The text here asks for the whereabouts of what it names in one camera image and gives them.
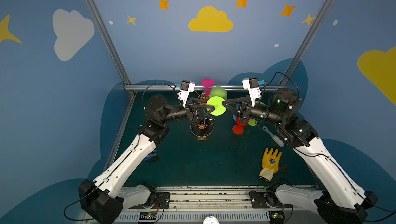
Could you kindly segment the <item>green wine glass front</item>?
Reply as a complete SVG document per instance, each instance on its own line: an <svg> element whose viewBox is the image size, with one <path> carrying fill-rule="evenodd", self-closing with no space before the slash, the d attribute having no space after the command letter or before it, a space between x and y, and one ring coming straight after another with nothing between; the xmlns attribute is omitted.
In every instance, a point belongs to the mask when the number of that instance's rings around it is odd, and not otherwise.
<svg viewBox="0 0 396 224"><path fill-rule="evenodd" d="M256 105L258 105L258 104L264 104L264 103L262 103L262 102L259 102L259 101L256 101L255 102L256 103ZM256 121L256 120L254 120L254 119L252 119L252 118L250 118L249 119L249 121L248 121L248 125L249 126L256 126L258 124L258 121Z"/></svg>

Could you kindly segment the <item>green wine glass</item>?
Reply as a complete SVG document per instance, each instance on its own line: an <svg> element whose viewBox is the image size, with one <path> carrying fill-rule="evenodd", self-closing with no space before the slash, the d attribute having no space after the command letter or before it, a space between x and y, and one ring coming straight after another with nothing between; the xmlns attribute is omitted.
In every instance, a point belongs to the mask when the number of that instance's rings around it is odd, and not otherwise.
<svg viewBox="0 0 396 224"><path fill-rule="evenodd" d="M225 88L221 86L213 87L210 91L207 105L214 106L213 116L220 116L226 112L226 107L222 103L227 100L228 93Z"/></svg>
<svg viewBox="0 0 396 224"><path fill-rule="evenodd" d="M259 102L259 101L256 101L255 102L256 103L256 105L258 105L258 104L264 104L264 103L262 103L262 102ZM249 119L249 121L248 121L248 125L249 126L256 126L258 124L258 121L256 121L256 120L254 120L254 119L252 119L252 118L250 118Z"/></svg>

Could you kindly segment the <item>green wine glass back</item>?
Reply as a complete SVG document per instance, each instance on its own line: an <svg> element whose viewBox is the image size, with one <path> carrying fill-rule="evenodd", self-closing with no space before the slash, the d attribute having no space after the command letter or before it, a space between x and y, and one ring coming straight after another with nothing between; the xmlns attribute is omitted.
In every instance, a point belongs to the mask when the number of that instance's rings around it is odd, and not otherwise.
<svg viewBox="0 0 396 224"><path fill-rule="evenodd" d="M227 100L228 93L225 88L221 86L213 87L210 91L207 105L214 106L213 116L220 116L226 112L226 107L222 103Z"/></svg>

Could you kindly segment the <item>red wine glass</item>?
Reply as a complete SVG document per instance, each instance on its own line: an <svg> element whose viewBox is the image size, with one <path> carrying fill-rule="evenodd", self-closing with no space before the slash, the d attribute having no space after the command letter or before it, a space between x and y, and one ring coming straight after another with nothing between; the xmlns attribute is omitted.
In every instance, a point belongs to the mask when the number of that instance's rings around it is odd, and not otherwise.
<svg viewBox="0 0 396 224"><path fill-rule="evenodd" d="M241 134L244 133L244 127L245 127L246 125L247 125L247 124L242 123L242 122L240 121L240 118L237 117L237 118L236 118L236 125L233 126L232 130L233 130L233 132L234 132L236 135L241 135Z"/></svg>

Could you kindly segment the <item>magenta wine glass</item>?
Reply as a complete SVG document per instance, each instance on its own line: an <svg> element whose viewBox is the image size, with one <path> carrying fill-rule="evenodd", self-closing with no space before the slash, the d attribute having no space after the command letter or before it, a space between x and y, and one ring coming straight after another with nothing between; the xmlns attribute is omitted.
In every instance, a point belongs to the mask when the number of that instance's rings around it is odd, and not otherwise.
<svg viewBox="0 0 396 224"><path fill-rule="evenodd" d="M202 86L205 88L203 94L209 96L210 95L210 89L214 87L215 83L212 79L204 79L202 81Z"/></svg>

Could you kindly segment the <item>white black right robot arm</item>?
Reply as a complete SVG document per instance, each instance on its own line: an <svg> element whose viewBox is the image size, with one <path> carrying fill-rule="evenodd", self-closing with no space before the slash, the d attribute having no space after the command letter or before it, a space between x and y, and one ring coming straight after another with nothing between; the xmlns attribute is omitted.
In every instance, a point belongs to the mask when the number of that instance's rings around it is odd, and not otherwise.
<svg viewBox="0 0 396 224"><path fill-rule="evenodd" d="M288 88L278 89L268 104L250 96L222 102L242 123L253 119L272 125L324 186L314 191L272 183L266 190L269 206L297 206L318 214L328 224L362 224L367 209L377 203L377 195L355 183L331 156L317 131L297 116L301 104L300 96Z"/></svg>

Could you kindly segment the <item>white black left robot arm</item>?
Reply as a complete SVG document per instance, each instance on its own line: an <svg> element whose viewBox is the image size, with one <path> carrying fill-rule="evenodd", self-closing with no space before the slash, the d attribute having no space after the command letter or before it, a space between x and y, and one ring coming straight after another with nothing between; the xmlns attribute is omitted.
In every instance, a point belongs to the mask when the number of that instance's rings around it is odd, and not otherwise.
<svg viewBox="0 0 396 224"><path fill-rule="evenodd" d="M78 188L80 206L100 224L112 224L126 209L134 206L152 207L156 188L143 183L123 190L130 175L169 133L167 123L188 120L199 123L217 104L191 98L183 105L172 106L163 95L155 95L145 106L147 117L137 130L129 147L93 181L85 180Z"/></svg>

